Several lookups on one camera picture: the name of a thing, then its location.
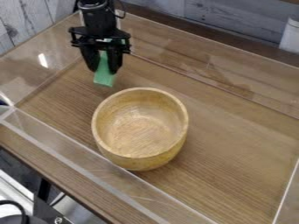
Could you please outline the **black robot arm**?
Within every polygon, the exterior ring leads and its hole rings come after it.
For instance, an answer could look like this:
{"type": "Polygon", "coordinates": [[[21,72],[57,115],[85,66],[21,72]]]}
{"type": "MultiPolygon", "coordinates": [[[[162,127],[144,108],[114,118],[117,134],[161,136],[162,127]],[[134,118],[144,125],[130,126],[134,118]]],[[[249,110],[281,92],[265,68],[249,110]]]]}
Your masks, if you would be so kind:
{"type": "Polygon", "coordinates": [[[77,47],[88,66],[94,72],[101,61],[100,53],[106,53],[106,69],[117,73],[122,66],[122,55],[130,53],[130,34],[117,28],[118,16],[113,0],[78,0],[82,26],[70,27],[70,45],[77,47]]]}

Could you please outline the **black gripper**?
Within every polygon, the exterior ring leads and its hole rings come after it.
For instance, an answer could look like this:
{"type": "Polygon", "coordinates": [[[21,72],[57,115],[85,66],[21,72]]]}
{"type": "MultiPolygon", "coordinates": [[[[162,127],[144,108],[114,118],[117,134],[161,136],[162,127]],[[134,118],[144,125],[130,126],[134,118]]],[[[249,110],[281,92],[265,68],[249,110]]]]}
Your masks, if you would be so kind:
{"type": "Polygon", "coordinates": [[[77,3],[82,25],[69,28],[70,44],[80,49],[86,67],[97,71],[98,51],[106,51],[108,69],[112,74],[122,66],[122,53],[130,53],[130,35],[117,27],[118,16],[113,3],[77,3]]]}

